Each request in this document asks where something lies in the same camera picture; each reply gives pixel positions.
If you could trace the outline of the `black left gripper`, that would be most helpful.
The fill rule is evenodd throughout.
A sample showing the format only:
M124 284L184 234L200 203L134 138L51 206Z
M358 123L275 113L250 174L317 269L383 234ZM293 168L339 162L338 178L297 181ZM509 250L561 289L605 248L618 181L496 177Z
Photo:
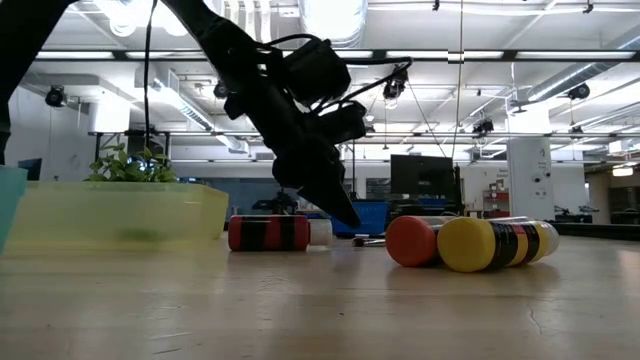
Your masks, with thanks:
M336 145L352 137L352 107L321 115L310 107L342 95L346 64L328 40L311 38L291 54L251 38L222 43L227 115L247 116L275 154L272 173L283 186L350 227L361 220L342 188Z

